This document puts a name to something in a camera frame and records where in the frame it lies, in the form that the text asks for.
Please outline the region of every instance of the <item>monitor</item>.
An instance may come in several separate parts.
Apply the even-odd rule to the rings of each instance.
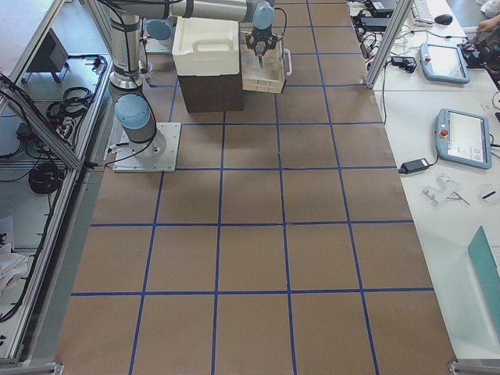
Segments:
[[[458,47],[423,43],[419,56],[423,75],[428,80],[451,84],[466,84],[470,81],[466,62]]]
[[[491,168],[488,119],[471,113],[442,109],[436,118],[439,157],[477,168]]]

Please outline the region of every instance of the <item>keyboard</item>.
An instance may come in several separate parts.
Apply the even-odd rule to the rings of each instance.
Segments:
[[[413,0],[412,19],[416,26],[431,27],[434,25],[434,17],[429,12],[427,0]]]

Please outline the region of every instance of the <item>white table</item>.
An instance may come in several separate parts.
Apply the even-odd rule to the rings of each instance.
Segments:
[[[433,16],[449,13],[452,10],[445,0],[427,0],[429,10]],[[395,42],[391,52],[395,54],[403,54],[404,56],[412,56],[417,61],[417,68],[415,73],[408,74],[395,66],[389,65],[386,69],[385,77],[385,90],[392,91],[491,91],[495,89],[493,82],[489,75],[483,70],[470,70],[470,82],[468,84],[447,84],[444,82],[431,82],[425,78],[422,72],[422,67],[419,63],[418,51],[422,43],[428,41],[436,45],[452,45],[456,46],[462,42],[462,38],[466,36],[459,22],[453,19],[452,23],[448,26],[434,24],[432,27],[415,28],[409,20],[406,20],[402,29],[402,34],[409,32],[410,27],[416,31],[415,34],[407,34],[405,36],[406,44],[402,45],[403,40],[398,39]],[[432,34],[426,33],[425,30],[430,31],[432,34],[441,36],[453,36],[449,39],[436,37]],[[384,73],[380,73],[377,82],[375,83],[374,90],[381,90],[384,80]]]
[[[381,93],[377,92],[381,104]],[[441,108],[460,109],[488,118],[490,131],[500,139],[500,123],[489,93],[389,91],[385,93],[387,135],[396,163],[436,158],[434,119]],[[443,202],[437,208],[422,194],[426,186],[438,187],[445,173],[460,184],[464,202]],[[423,248],[448,334],[459,359],[500,359],[500,342],[480,293],[467,245],[483,226],[491,245],[500,245],[500,204],[488,206],[477,197],[482,184],[500,183],[500,159],[479,170],[439,161],[424,173],[402,177],[412,217]]]

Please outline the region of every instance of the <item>mouse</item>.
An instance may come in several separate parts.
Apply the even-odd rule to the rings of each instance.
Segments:
[[[449,25],[453,21],[453,16],[451,14],[441,14],[434,18],[435,23],[439,23],[440,25]]]

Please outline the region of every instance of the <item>touchscreen display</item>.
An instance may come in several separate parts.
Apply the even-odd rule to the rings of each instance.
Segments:
[[[485,162],[483,120],[450,112],[448,154],[463,159]]]
[[[427,49],[435,75],[465,78],[462,63],[455,48],[429,45]]]

